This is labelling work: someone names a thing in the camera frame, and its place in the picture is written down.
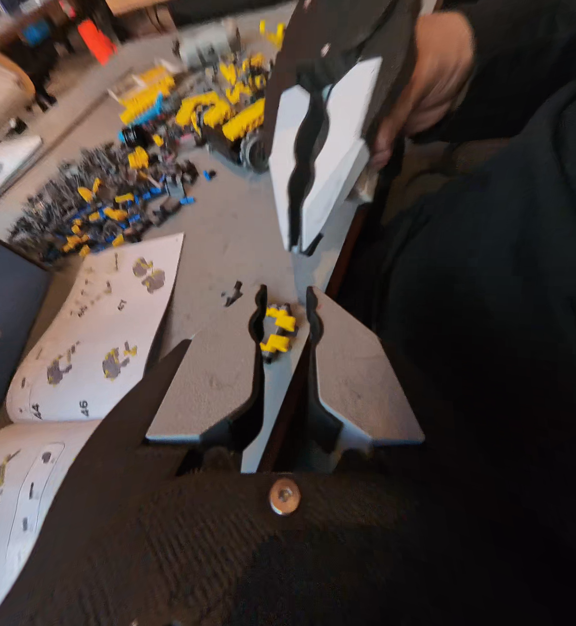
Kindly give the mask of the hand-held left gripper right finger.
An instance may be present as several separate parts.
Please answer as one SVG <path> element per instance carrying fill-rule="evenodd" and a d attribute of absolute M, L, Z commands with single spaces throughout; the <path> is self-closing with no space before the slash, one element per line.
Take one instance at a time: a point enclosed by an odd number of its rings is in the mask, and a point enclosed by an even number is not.
<path fill-rule="evenodd" d="M 309 432 L 329 468 L 348 451 L 420 445 L 425 434 L 378 336 L 307 288 Z"/>

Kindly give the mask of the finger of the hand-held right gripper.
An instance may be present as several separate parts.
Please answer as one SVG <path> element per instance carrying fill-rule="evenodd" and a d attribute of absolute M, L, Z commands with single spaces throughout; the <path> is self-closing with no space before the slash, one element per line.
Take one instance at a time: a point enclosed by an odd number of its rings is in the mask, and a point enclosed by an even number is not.
<path fill-rule="evenodd" d="M 320 91 L 311 93 L 298 84 L 284 91 L 268 163 L 280 236 L 288 252 L 312 252 L 319 239 L 306 228 L 317 192 L 319 136 Z"/>
<path fill-rule="evenodd" d="M 328 132 L 314 161 L 314 182 L 301 210 L 300 253 L 310 254 L 331 213 L 340 207 L 370 159 L 362 127 L 379 76 L 380 56 L 359 61 L 330 91 Z"/>

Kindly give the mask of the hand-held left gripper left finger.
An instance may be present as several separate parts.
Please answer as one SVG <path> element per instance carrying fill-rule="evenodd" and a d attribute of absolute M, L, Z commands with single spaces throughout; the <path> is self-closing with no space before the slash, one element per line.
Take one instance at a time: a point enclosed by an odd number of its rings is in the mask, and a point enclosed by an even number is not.
<path fill-rule="evenodd" d="M 261 341 L 267 287 L 246 291 L 190 341 L 146 432 L 157 444 L 243 452 L 264 415 Z"/>

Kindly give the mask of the yellow grey toy brick assembly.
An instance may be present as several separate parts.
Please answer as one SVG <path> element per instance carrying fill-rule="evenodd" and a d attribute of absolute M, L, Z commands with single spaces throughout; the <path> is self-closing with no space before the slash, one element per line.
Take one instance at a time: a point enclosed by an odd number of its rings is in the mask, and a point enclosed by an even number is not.
<path fill-rule="evenodd" d="M 260 343 L 262 361 L 271 364 L 291 350 L 292 340 L 298 332 L 291 304 L 268 304 L 264 327 L 265 335 Z"/>

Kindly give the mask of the pile of toy parts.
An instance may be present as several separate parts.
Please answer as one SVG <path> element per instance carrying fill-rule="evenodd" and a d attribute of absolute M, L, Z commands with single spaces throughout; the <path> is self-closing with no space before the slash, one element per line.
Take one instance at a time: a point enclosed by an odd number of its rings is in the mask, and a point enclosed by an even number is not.
<path fill-rule="evenodd" d="M 197 166 L 180 152 L 187 134 L 176 123 L 181 82 L 165 65 L 130 74 L 136 88 L 119 97 L 123 127 L 114 142 L 83 148 L 28 197 L 8 243 L 46 265 L 139 242 L 195 202 Z"/>

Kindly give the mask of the person's right forearm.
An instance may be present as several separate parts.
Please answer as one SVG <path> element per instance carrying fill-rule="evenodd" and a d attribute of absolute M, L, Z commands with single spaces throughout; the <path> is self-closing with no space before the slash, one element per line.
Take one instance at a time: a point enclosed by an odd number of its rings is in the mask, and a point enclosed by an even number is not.
<path fill-rule="evenodd" d="M 420 143 L 510 138 L 556 91 L 576 80 L 576 1 L 448 1 L 417 22 L 434 50 L 436 89 L 414 105 L 405 133 Z"/>

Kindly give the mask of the person's right hand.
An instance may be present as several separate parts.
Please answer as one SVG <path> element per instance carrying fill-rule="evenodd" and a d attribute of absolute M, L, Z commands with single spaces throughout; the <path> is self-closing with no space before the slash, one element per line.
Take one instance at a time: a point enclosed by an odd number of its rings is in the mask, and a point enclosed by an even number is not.
<path fill-rule="evenodd" d="M 378 171 L 390 160 L 397 137 L 431 129 L 455 106 L 474 63 L 473 30 L 459 11 L 439 11 L 417 19 L 413 74 L 390 113 L 381 122 L 371 149 Z"/>

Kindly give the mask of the yellow black toy vehicle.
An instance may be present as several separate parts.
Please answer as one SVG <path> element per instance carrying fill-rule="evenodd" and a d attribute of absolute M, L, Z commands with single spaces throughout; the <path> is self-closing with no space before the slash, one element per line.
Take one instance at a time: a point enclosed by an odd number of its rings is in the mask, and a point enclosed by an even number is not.
<path fill-rule="evenodd" d="M 182 99 L 176 124 L 197 146 L 256 174 L 268 170 L 265 96 L 274 62 L 262 53 L 235 52 L 205 70 L 206 90 Z"/>

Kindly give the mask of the open instruction booklet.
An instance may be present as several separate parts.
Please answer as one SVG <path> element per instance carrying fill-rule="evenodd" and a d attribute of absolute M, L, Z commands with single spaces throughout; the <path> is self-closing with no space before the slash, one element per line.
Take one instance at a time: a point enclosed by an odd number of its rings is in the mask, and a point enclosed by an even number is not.
<path fill-rule="evenodd" d="M 83 261 L 63 307 L 20 364 L 0 429 L 0 605 L 66 473 L 99 423 L 143 378 L 184 233 Z"/>

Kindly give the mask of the grey toy battery box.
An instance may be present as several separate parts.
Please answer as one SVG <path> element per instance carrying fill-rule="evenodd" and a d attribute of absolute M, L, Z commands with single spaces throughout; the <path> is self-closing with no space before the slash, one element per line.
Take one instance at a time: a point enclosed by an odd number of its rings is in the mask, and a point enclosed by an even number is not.
<path fill-rule="evenodd" d="M 179 31 L 174 40 L 174 55 L 187 70 L 207 67 L 223 57 L 240 51 L 240 31 L 234 21 L 208 24 L 194 32 Z"/>

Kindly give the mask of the orange object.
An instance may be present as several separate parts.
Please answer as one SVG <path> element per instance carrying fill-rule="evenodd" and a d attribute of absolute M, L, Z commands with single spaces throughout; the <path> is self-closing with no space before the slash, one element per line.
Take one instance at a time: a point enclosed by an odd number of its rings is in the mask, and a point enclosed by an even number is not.
<path fill-rule="evenodd" d="M 116 44 L 90 19 L 78 24 L 78 33 L 90 53 L 102 66 L 107 65 L 118 52 Z"/>

